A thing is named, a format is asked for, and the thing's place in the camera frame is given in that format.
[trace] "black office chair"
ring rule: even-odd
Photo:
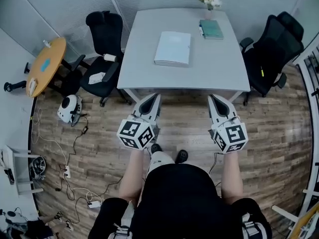
[[[101,97],[100,105],[103,107],[107,97],[116,88],[119,78],[124,56],[121,51],[123,22],[121,16],[118,14],[110,13],[109,11],[96,11],[86,17],[86,24],[91,29],[94,49],[101,56],[95,59],[91,66],[84,66],[87,68],[87,71],[80,80],[80,86],[87,92]],[[105,61],[103,58],[104,54],[116,56],[117,62]],[[90,76],[101,72],[105,73],[102,82],[90,85]],[[132,104],[131,101],[124,97],[120,90],[118,92],[128,105]]]
[[[240,42],[249,84],[263,97],[271,87],[284,87],[287,80],[284,73],[275,80],[282,68],[304,50],[303,34],[303,27],[287,12],[282,12],[277,17],[268,17],[264,33],[253,48],[246,51],[254,42],[250,37]],[[244,105],[247,105],[249,95],[247,92]]]

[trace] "pen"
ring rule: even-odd
[[[203,28],[201,25],[198,26],[199,32],[201,36],[204,36]]]

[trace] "green notebook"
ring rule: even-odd
[[[199,24],[203,29],[205,39],[224,39],[223,32],[216,20],[201,19]]]

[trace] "black shorts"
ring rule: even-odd
[[[28,221],[28,231],[25,233],[31,239],[45,239],[53,236],[53,232],[42,220]]]

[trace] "power strip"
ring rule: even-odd
[[[65,175],[67,178],[71,178],[70,167],[69,167],[68,165],[65,166],[64,175]]]
[[[99,201],[93,201],[89,204],[89,207],[92,208],[99,208],[101,207],[101,203]]]

